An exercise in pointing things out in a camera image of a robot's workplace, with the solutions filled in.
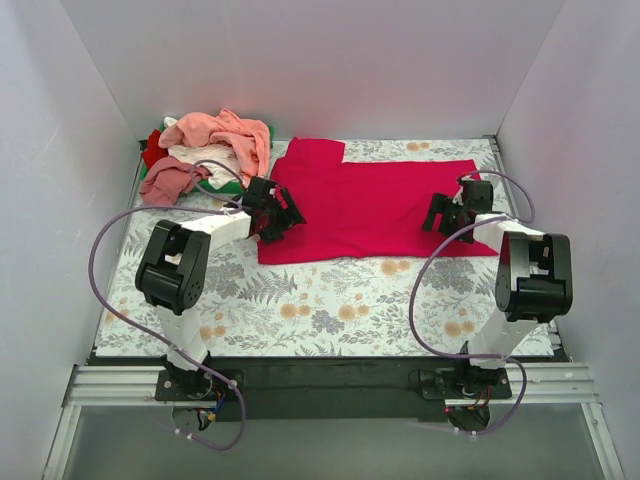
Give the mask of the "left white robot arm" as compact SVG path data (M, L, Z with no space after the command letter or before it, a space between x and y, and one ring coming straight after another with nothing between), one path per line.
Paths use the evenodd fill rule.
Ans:
M169 341L163 359L169 380L188 398L203 399L213 388L211 373L200 367L210 354L195 311L204 292L209 255L254 235L267 244L280 241L286 231L305 222L288 189L254 177L243 194L216 213L155 225L135 286L155 308L162 335Z

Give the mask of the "magenta t shirt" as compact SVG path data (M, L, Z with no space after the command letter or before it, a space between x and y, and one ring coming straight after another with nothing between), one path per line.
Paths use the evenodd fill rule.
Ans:
M339 141L290 141L271 178L289 190L305 221L279 241L260 242L260 264L428 257L444 241L423 223L433 195L455 195L472 160L347 162L344 153Z

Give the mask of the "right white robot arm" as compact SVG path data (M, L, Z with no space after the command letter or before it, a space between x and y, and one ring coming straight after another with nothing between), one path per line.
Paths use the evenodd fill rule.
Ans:
M456 196L432 196L422 229L451 242L480 243L499 254L495 310L460 350L453 366L429 374L439 387L464 397L488 394L507 382L504 367L520 342L540 324L567 314L573 301L570 240L526 227L493 209L490 182L459 179Z

